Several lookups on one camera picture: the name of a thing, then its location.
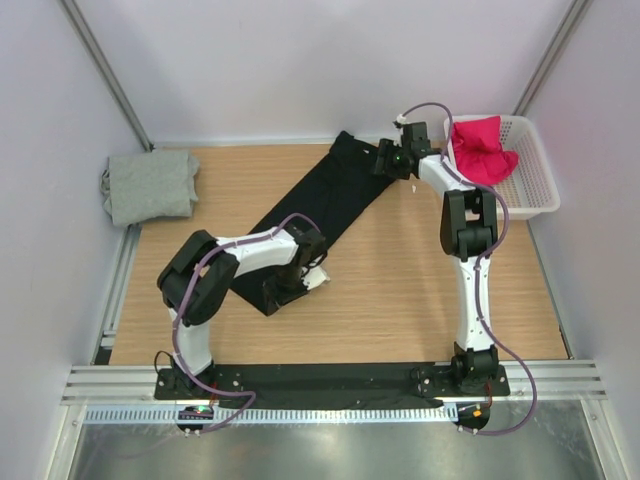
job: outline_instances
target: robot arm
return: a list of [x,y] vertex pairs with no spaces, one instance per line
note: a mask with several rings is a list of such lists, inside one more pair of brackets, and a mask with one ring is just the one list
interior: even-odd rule
[[289,224],[280,231],[274,227],[235,238],[213,238],[200,230],[187,240],[158,278],[158,287],[169,307],[172,322],[195,265],[215,247],[227,244],[233,246],[225,248],[207,263],[208,269],[196,283],[177,334],[182,359],[196,376],[213,365],[209,350],[210,320],[219,310],[234,278],[277,266],[275,275],[263,284],[269,314],[329,279],[319,266],[326,256],[324,237],[313,228],[304,231]]
[[[465,177],[446,156],[431,147],[426,123],[399,127],[402,128],[399,141],[380,140],[372,173],[396,179],[414,175],[431,185],[442,198],[440,243],[444,252],[452,256],[460,299],[452,371],[460,384],[495,378],[499,367],[497,349],[478,319],[476,302],[490,326],[490,259],[481,258],[478,262],[478,256],[498,240],[496,199],[463,183]],[[468,212],[477,218],[468,220]]]

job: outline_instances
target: plastic basket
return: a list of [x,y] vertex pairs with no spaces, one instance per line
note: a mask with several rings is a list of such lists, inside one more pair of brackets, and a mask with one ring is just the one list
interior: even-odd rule
[[[493,115],[456,115],[453,123],[479,120]],[[500,143],[505,150],[518,153],[520,161],[513,173],[495,186],[509,207],[509,218],[528,220],[560,207],[558,188],[551,175],[549,162],[533,123],[524,117],[500,115]],[[444,122],[445,132],[449,119]],[[449,158],[455,165],[455,154],[449,143]],[[503,217],[498,205],[498,216]]]

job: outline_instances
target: wooden surface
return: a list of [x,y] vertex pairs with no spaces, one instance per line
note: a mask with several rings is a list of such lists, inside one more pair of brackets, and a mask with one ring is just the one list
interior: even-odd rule
[[[112,364],[149,365],[171,350],[156,279],[189,235],[248,232],[328,145],[196,148],[200,202],[188,220],[142,229]],[[440,200],[417,180],[389,187],[329,251],[331,283],[265,317],[233,292],[214,317],[219,363],[448,360],[458,325],[451,259],[439,242]],[[566,358],[527,225],[512,222],[491,264],[494,331],[527,359]],[[509,358],[501,353],[501,358]]]

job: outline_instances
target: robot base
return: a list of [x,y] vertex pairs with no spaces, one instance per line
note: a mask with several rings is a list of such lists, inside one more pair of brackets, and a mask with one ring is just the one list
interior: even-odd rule
[[[198,375],[220,390],[255,391],[252,408],[342,410],[437,408],[446,397],[510,394],[504,367],[494,379],[460,383],[450,364],[370,363],[313,365],[216,365]],[[160,370],[156,400],[211,400],[176,367]],[[245,398],[220,398],[220,406],[238,408]]]

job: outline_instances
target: gray cloth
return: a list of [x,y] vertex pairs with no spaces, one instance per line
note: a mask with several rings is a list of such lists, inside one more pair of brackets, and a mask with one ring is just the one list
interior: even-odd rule
[[156,217],[190,217],[198,201],[198,159],[188,151],[157,151],[109,158],[100,191],[113,224],[126,226]]

